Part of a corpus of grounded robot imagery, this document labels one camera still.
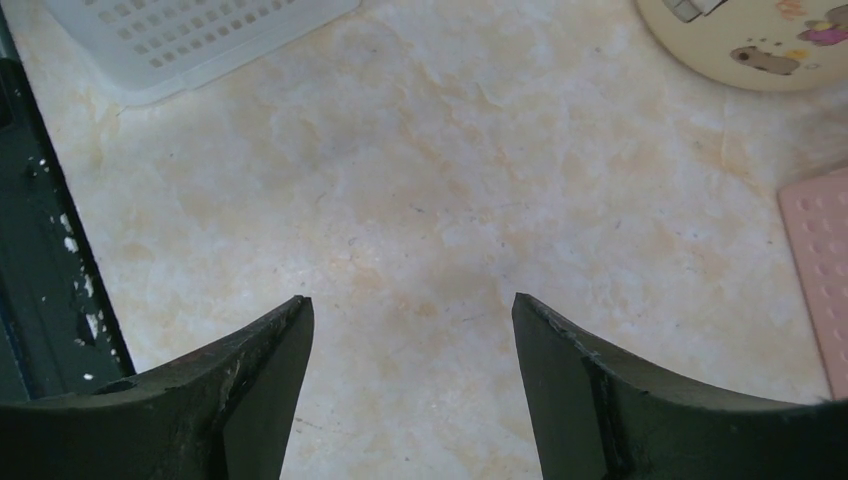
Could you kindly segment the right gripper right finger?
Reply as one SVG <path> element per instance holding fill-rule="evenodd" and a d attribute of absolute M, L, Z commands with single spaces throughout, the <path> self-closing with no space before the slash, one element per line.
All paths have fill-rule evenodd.
<path fill-rule="evenodd" d="M 843 479 L 847 404 L 800 405 L 645 360 L 525 293 L 512 307 L 547 479 Z"/>

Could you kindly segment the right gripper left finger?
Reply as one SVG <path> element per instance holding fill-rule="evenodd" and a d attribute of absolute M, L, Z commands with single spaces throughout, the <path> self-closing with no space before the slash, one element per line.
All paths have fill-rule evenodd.
<path fill-rule="evenodd" d="M 5 479 L 276 479 L 314 337 L 310 298 L 89 394 L 1 408 Z"/>

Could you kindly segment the pink plastic basket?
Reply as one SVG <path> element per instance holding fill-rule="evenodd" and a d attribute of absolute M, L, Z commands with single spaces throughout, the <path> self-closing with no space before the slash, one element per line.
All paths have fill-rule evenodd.
<path fill-rule="evenodd" d="M 783 187 L 784 227 L 830 394 L 847 397 L 847 170 Z"/>

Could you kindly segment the white perforated plastic basket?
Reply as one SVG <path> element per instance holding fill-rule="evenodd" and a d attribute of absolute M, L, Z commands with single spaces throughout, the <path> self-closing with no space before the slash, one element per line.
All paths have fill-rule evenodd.
<path fill-rule="evenodd" d="M 358 0 L 49 1 L 123 106 L 197 89 L 359 6 Z"/>

